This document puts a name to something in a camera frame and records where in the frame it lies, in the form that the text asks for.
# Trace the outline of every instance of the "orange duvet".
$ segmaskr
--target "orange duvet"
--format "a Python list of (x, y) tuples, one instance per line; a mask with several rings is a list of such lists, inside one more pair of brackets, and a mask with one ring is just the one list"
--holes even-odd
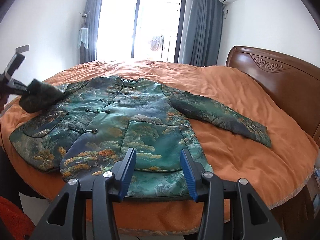
[[(265, 203), (273, 208), (295, 196), (312, 174), (318, 146), (249, 76), (224, 66), (138, 61), (95, 61), (65, 70), (47, 82), (61, 83), (120, 75), (148, 78), (192, 94), (224, 103), (268, 128), (272, 147), (232, 134), (210, 123), (191, 119), (209, 164), (222, 179), (247, 178)], [(13, 101), (1, 119), (4, 147), (18, 174), (38, 193), (52, 200), (64, 185), (60, 173), (42, 173), (13, 149), (10, 133), (36, 114), (27, 114)], [(225, 202), (225, 220), (230, 210)], [(114, 203), (119, 232), (136, 236), (190, 234), (198, 230), (202, 204), (193, 201)], [(87, 203), (91, 218), (91, 203)]]

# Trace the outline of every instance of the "blue gripper pad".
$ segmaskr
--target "blue gripper pad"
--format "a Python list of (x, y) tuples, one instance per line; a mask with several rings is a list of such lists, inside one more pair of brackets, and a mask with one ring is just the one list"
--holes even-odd
[(120, 182), (119, 199), (121, 201), (128, 193), (136, 161), (136, 150), (133, 148), (129, 148), (124, 159), (121, 162), (118, 172), (115, 174), (115, 180)]
[(183, 175), (187, 183), (189, 195), (193, 198), (194, 201), (197, 201), (198, 193), (196, 190), (196, 178), (193, 174), (193, 169), (191, 168), (193, 163), (190, 162), (193, 162), (190, 152), (186, 149), (183, 149), (180, 153), (180, 164), (182, 166)]

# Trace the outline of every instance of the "floor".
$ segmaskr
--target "floor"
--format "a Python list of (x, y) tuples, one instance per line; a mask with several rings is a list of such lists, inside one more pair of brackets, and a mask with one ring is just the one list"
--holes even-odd
[[(25, 196), (20, 193), (23, 212), (37, 225), (43, 213), (49, 206), (46, 199), (39, 199)], [(87, 222), (87, 240), (93, 240), (92, 237), (92, 223)], [(145, 236), (139, 237), (141, 240), (184, 240), (183, 236)], [(134, 236), (120, 235), (120, 240), (138, 240)]]

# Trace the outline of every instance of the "towel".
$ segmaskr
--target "towel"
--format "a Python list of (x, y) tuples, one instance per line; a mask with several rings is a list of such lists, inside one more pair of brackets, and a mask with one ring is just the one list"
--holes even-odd
[(0, 217), (15, 240), (31, 236), (35, 225), (16, 205), (0, 197)]
[(78, 40), (78, 48), (81, 47), (81, 43), (84, 43), (85, 49), (89, 48), (89, 41), (88, 41), (88, 28), (82, 28), (80, 30), (79, 34), (79, 40)]

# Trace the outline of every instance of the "red fabric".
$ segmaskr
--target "red fabric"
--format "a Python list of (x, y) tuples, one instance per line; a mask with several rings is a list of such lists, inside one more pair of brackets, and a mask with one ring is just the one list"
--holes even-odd
[(0, 217), (6, 228), (16, 240), (25, 240), (24, 236), (31, 236), (35, 225), (16, 205), (0, 197)]

